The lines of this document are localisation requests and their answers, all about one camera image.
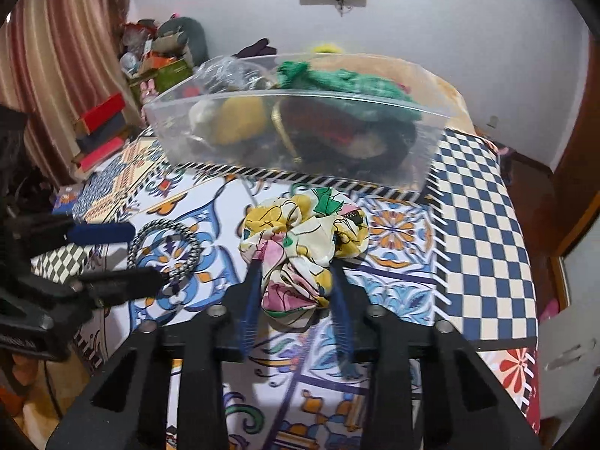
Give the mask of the striped brown curtain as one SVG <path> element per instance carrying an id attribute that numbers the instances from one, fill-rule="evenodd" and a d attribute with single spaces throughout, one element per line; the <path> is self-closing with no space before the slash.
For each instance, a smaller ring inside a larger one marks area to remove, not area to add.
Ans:
<path id="1" fill-rule="evenodd" d="M 121 93 L 141 122 L 118 59 L 129 1 L 18 0 L 1 20 L 1 102 L 27 114 L 27 154 L 56 186 L 72 180 L 81 115 Z"/>

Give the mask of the green gift bag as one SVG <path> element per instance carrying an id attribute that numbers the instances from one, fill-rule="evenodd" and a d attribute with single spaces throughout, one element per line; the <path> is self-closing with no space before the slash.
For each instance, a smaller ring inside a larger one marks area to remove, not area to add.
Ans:
<path id="1" fill-rule="evenodd" d="M 140 103 L 140 83 L 143 80 L 153 78 L 157 92 L 160 95 L 190 76 L 192 76 L 192 69 L 185 60 L 180 59 L 159 69 L 150 69 L 134 77 L 129 81 L 129 89 L 134 100 L 141 107 L 143 105 Z"/>

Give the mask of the floral fabric scrunchie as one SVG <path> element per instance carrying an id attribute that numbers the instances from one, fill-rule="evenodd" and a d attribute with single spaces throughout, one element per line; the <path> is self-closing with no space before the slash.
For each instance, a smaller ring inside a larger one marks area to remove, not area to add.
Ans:
<path id="1" fill-rule="evenodd" d="M 274 325 L 298 330 L 330 308 L 332 261 L 357 258 L 369 244 L 363 209 L 330 187 L 311 187 L 249 208 L 241 233 L 241 257 L 262 264 L 260 308 Z"/>

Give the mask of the clear plastic storage box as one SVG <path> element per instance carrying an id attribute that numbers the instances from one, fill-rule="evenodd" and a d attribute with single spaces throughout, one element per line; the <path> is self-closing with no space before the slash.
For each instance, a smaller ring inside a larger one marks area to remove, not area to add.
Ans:
<path id="1" fill-rule="evenodd" d="M 314 54 L 243 59 L 277 77 L 283 62 L 310 63 Z M 344 102 L 393 111 L 364 121 L 335 105 Z M 400 120 L 400 108 L 417 110 L 422 119 Z M 147 103 L 143 112 L 174 165 L 391 198 L 421 193 L 450 120 L 445 111 L 400 100 L 284 90 L 279 83 L 270 90 L 203 93 L 193 75 Z"/>

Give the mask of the pink rabbit toy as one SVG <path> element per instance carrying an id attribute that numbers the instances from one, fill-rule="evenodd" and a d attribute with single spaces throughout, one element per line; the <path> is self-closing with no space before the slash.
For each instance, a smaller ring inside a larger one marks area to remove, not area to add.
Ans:
<path id="1" fill-rule="evenodd" d="M 139 84 L 139 101 L 142 105 L 153 101 L 158 95 L 159 93 L 153 78 L 143 80 Z"/>

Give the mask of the dark purple garment pile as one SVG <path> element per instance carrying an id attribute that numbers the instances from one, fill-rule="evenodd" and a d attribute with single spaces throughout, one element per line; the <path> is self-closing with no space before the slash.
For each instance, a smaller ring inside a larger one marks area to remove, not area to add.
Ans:
<path id="1" fill-rule="evenodd" d="M 252 45 L 247 46 L 234 54 L 234 57 L 243 59 L 261 56 L 273 56 L 277 54 L 277 52 L 277 49 L 270 45 L 270 40 L 266 37 L 263 37 Z"/>

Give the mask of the red box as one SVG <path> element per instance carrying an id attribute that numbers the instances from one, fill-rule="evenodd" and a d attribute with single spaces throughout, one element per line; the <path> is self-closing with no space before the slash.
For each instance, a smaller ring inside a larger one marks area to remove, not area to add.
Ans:
<path id="1" fill-rule="evenodd" d="M 91 135 L 115 115 L 125 108 L 125 100 L 122 93 L 112 94 L 96 107 L 82 114 L 74 123 L 73 129 L 76 135 Z"/>

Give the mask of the yellow curved pillow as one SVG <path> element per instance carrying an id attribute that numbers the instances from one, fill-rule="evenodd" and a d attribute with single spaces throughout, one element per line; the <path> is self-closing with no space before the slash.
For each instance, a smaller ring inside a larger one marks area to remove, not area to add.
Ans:
<path id="1" fill-rule="evenodd" d="M 311 52 L 316 54 L 343 54 L 344 50 L 335 44 L 325 43 L 314 46 Z"/>

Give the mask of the grey gloves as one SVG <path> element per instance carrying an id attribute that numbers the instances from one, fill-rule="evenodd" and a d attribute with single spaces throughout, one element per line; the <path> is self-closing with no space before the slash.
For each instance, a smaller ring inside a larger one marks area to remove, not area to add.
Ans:
<path id="1" fill-rule="evenodd" d="M 201 64 L 193 74 L 203 93 L 251 92 L 278 86 L 277 77 L 254 61 L 222 56 Z"/>

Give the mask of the patterned colourful tablecloth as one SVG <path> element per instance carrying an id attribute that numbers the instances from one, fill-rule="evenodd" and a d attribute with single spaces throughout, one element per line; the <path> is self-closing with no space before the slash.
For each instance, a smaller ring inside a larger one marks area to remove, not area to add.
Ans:
<path id="1" fill-rule="evenodd" d="M 431 324 L 448 318 L 473 341 L 489 341 L 485 361 L 531 428 L 531 351 L 534 294 L 523 239 L 490 150 L 476 139 L 448 134 L 436 168 L 458 156 L 473 159 L 473 180 L 492 186 L 491 207 L 477 215 L 473 238 L 461 238 L 450 205 L 419 205 L 361 192 L 356 202 L 371 226 L 366 253 L 346 273 L 377 304 L 400 318 Z M 244 271 L 234 223 L 246 206 L 301 190 L 267 174 L 235 178 L 206 166 L 169 166 L 160 145 L 143 138 L 94 174 L 73 207 L 88 221 L 128 219 L 135 225 L 174 219 L 197 232 L 199 267 L 179 294 L 136 301 L 97 316 L 75 340 L 98 367 L 140 322 L 182 321 L 217 302 Z M 225 368 L 225 410 L 234 449 L 356 449 L 366 403 L 367 370 L 338 370 L 332 324 L 305 333 L 263 328 L 248 361 Z"/>

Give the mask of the green knitted cloth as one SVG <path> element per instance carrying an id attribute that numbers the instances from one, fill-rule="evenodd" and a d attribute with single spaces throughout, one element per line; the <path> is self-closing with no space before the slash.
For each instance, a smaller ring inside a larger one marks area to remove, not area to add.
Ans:
<path id="1" fill-rule="evenodd" d="M 419 105 L 411 96 L 390 79 L 372 74 L 364 74 L 347 69 L 334 71 L 313 69 L 306 61 L 285 61 L 277 66 L 277 82 L 284 90 L 317 90 L 318 92 L 350 93 L 350 95 L 375 96 L 378 99 L 390 99 Z M 377 121 L 390 110 L 380 103 L 335 103 L 341 110 L 364 121 Z M 400 108 L 396 110 L 399 119 L 407 122 L 417 122 L 422 114 L 413 109 Z"/>

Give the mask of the grey green plush toy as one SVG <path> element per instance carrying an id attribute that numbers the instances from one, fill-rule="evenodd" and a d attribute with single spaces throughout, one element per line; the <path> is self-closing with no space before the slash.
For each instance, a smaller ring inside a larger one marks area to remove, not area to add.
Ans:
<path id="1" fill-rule="evenodd" d="M 191 17 L 174 17 L 161 24 L 151 49 L 159 54 L 183 58 L 190 68 L 209 60 L 204 29 Z"/>

